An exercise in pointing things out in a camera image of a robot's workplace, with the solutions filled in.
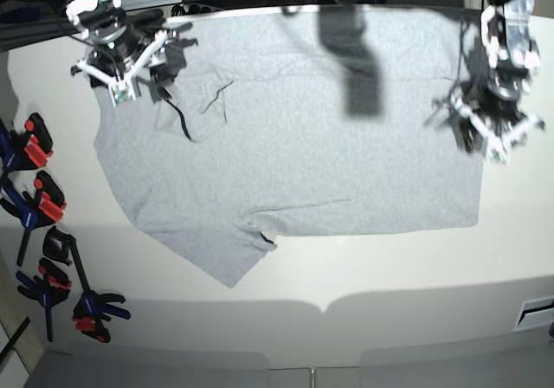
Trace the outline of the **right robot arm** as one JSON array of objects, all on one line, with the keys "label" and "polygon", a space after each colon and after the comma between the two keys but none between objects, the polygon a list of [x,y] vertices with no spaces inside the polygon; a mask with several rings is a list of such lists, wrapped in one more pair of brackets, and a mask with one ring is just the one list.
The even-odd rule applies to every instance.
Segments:
[{"label": "right robot arm", "polygon": [[162,9],[142,7],[130,14],[124,0],[68,0],[65,16],[88,47],[71,74],[84,74],[90,87],[126,100],[138,94],[142,74],[161,87],[177,78],[175,59],[184,26],[171,27]]}]

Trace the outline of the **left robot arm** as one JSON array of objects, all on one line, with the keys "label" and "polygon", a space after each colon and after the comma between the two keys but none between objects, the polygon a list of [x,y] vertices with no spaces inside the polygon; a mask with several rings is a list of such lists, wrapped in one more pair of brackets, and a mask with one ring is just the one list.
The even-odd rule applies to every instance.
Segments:
[{"label": "left robot arm", "polygon": [[531,35],[535,0],[481,0],[475,64],[467,80],[456,78],[441,105],[448,110],[458,147],[467,154],[505,162],[544,119],[519,107],[540,67]]}]

